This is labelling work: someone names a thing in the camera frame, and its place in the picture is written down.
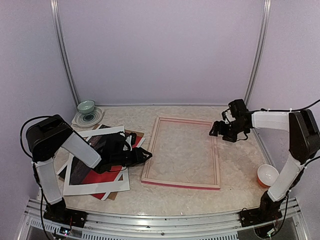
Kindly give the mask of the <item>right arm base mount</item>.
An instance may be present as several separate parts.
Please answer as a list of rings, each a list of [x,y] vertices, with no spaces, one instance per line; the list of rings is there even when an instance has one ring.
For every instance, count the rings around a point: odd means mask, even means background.
[[[260,198],[260,205],[257,208],[246,209],[243,208],[238,214],[241,226],[250,227],[262,223],[280,219],[283,215],[280,207],[284,198],[279,201],[273,201],[268,192],[264,192]]]

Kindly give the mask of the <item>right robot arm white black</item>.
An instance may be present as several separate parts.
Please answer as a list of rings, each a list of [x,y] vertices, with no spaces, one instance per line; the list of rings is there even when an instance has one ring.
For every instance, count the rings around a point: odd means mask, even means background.
[[[288,154],[275,182],[262,195],[256,218],[266,222],[280,208],[284,198],[300,181],[304,169],[315,159],[320,150],[320,130],[311,110],[298,111],[239,111],[232,112],[233,121],[218,120],[213,123],[209,135],[222,136],[235,143],[238,134],[245,135],[252,129],[282,131],[287,134]]]

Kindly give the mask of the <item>brown backing board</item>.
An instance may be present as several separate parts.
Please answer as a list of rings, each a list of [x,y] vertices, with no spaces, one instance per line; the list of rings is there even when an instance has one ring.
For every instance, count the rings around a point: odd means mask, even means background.
[[[104,124],[96,124],[93,127],[93,130],[96,129],[102,129],[102,128],[108,128],[108,126]],[[143,143],[142,138],[144,137],[143,132],[137,132],[137,131],[131,131],[131,130],[125,130],[125,135],[131,136],[131,146],[132,147],[139,147],[140,144]],[[92,196],[100,201],[105,201],[107,199],[109,200],[115,200],[117,197],[118,192],[106,192],[106,193],[95,193],[92,194]]]

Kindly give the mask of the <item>wooden picture frame pink edge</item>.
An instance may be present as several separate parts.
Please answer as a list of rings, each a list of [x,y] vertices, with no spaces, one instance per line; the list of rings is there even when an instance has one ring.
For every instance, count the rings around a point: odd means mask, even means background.
[[[208,120],[158,116],[149,145],[152,158],[142,171],[144,184],[220,190],[217,140]]]

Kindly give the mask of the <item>white mat board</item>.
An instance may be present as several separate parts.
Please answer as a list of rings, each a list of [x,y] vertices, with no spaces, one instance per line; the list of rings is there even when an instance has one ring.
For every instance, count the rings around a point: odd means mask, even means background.
[[[88,174],[79,184],[72,184],[72,173],[75,172],[72,170],[73,162],[74,155],[70,153],[66,163],[56,173],[59,176],[64,175],[62,178],[64,180],[63,196],[105,194],[130,190],[129,171],[119,167],[116,167],[112,172],[98,174],[87,165],[84,165],[82,169],[89,170]]]

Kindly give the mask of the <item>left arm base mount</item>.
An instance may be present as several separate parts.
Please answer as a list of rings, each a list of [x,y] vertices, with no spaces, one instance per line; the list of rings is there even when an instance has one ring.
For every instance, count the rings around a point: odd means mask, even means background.
[[[85,211],[67,208],[64,201],[48,204],[43,214],[46,220],[78,228],[85,226],[87,216]]]

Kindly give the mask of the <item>red and dark photo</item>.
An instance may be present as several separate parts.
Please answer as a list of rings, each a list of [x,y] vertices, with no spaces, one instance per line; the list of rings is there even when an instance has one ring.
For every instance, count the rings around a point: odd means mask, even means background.
[[[116,130],[124,130],[124,126],[111,127],[111,130],[100,131],[100,129],[110,128],[104,124],[96,124],[93,130],[79,132],[84,139],[93,147],[98,141],[97,137],[102,137],[106,132],[116,132]],[[125,130],[126,135],[131,133],[137,134],[137,140],[132,145],[133,147],[141,147],[144,142],[144,133],[138,131]],[[65,178],[63,186],[64,196],[76,195],[93,195],[101,201],[108,198],[111,193],[123,192],[130,190],[129,169],[118,166],[112,166],[110,172],[96,173],[94,170],[86,166],[82,161],[78,160],[71,153],[68,156],[68,161],[65,166]]]

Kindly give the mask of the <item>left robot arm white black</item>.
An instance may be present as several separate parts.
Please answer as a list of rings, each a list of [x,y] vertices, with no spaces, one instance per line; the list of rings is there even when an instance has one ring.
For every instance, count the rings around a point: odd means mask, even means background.
[[[63,194],[57,181],[55,159],[63,149],[98,174],[111,172],[113,166],[125,169],[147,162],[152,153],[142,147],[133,147],[126,133],[119,127],[91,130],[90,137],[100,137],[100,144],[90,145],[83,132],[77,132],[60,115],[42,115],[27,120],[20,129],[25,137],[35,178],[46,202],[51,204],[50,214],[63,223],[70,211],[60,202]]]

